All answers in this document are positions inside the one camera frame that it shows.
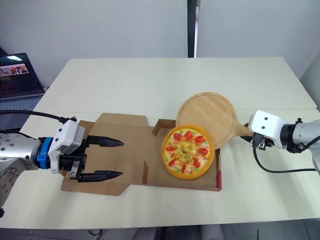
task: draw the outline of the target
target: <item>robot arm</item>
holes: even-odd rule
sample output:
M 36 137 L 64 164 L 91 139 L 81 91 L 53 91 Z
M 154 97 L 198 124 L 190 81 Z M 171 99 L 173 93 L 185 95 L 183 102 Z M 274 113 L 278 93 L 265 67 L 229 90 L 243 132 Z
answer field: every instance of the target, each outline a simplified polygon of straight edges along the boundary
M 301 153 L 309 149 L 315 170 L 320 174 L 320 120 L 303 123 L 298 118 L 294 124 L 288 123 L 278 116 L 256 111 L 248 124 L 249 130 L 253 132 L 252 146 L 265 150 L 266 146 L 274 145 L 290 153 Z
M 78 182 L 101 182 L 122 175 L 122 172 L 85 169 L 89 145 L 100 147 L 123 146 L 124 143 L 109 137 L 88 135 L 75 118 L 67 120 L 54 137 L 34 139 L 22 133 L 0 134 L 0 207 L 7 200 L 19 175 L 25 170 L 51 169 L 52 173 L 70 171 L 70 178 Z

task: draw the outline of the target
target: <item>white wall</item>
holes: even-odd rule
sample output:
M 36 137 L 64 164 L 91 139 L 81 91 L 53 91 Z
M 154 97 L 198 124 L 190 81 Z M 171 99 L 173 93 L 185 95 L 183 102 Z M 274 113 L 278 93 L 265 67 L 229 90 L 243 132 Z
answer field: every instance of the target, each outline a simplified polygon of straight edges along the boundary
M 320 52 L 300 80 L 320 111 Z
M 45 87 L 73 58 L 188 56 L 186 0 L 0 0 L 0 29 Z
M 320 51 L 319 0 L 201 0 L 197 57 L 284 57 L 300 78 Z

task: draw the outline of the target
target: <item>wooden pizza peel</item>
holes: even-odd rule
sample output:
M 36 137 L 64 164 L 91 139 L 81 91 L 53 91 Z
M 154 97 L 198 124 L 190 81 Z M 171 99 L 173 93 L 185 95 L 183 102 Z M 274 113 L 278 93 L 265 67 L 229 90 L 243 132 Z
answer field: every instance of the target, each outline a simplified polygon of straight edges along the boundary
M 215 149 L 233 137 L 252 136 L 252 132 L 238 122 L 232 104 L 213 92 L 198 93 L 182 104 L 176 116 L 176 126 L 182 124 L 195 124 L 206 129 L 214 140 Z

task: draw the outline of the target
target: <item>pizza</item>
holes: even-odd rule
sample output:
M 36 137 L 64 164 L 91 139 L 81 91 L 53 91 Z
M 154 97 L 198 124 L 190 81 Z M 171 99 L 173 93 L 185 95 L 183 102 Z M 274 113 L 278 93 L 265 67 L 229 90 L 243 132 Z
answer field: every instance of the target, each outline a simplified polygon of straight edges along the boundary
M 185 124 L 172 129 L 162 143 L 162 162 L 179 179 L 195 179 L 211 166 L 215 147 L 202 127 Z

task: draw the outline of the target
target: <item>open pizza box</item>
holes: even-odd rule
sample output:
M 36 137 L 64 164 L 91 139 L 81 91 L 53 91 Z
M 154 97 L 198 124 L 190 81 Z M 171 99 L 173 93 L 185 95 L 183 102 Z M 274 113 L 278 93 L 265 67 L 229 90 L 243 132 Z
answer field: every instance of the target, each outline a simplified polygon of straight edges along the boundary
M 210 169 L 197 179 L 178 179 L 165 169 L 161 145 L 166 134 L 176 126 L 175 120 L 159 119 L 155 127 L 151 127 L 145 116 L 103 113 L 96 122 L 81 120 L 79 125 L 85 127 L 84 138 L 103 136 L 125 143 L 118 147 L 88 147 L 83 173 L 112 170 L 123 175 L 102 182 L 79 183 L 69 179 L 69 172 L 64 173 L 62 191 L 118 196 L 131 184 L 207 191 L 222 189 L 219 149 Z

